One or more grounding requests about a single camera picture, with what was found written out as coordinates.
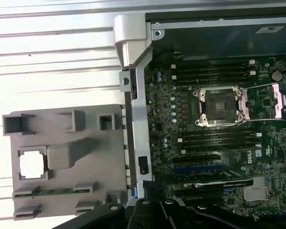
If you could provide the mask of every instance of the heatsink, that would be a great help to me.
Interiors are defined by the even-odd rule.
[[[253,185],[245,187],[243,192],[247,202],[267,200],[269,193],[265,177],[254,177]]]

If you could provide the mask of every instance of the green circuit board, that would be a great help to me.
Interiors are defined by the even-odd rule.
[[[245,77],[235,72],[236,64],[249,62],[253,68],[241,67]],[[166,184],[167,196],[185,203],[214,199],[213,204],[244,216],[286,214],[285,70],[286,61],[276,57],[228,60],[222,65],[220,61],[173,63],[145,70],[152,171],[155,181]],[[282,74],[275,78],[274,72]],[[213,77],[233,75],[240,75],[239,82],[237,76],[230,83]],[[215,80],[205,83],[207,77]],[[246,89],[250,120],[212,127],[195,124],[201,116],[200,98],[194,96],[197,90],[236,85]],[[282,98],[278,91],[284,95],[283,107],[277,107]],[[208,98],[216,101],[216,109],[229,106],[219,101],[218,94],[208,94],[209,113]],[[222,180],[248,183],[213,191],[197,188],[200,183]]]

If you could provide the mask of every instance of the ram slot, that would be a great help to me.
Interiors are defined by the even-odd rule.
[[[259,143],[253,129],[184,132],[178,138],[180,149],[186,152],[251,149]]]
[[[250,62],[229,65],[181,67],[176,69],[176,85],[243,83],[255,74],[255,64]]]

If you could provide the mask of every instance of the chip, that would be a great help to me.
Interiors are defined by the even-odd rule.
[[[271,106],[270,99],[263,99],[263,106]]]
[[[281,137],[281,143],[286,143],[286,136]]]
[[[235,200],[232,198],[229,198],[227,203],[228,203],[228,205],[233,205],[235,203]]]
[[[206,118],[208,121],[226,120],[235,122],[236,101],[232,89],[209,90],[205,94]]]

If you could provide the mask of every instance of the screw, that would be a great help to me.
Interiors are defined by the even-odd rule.
[[[206,205],[198,205],[198,208],[200,209],[200,210],[206,210],[207,209],[207,206]]]
[[[167,200],[165,201],[166,204],[173,204],[173,202],[174,202],[174,201],[173,201],[172,199],[167,199]]]
[[[117,206],[111,206],[111,207],[110,207],[110,210],[117,210],[117,209],[118,209]]]

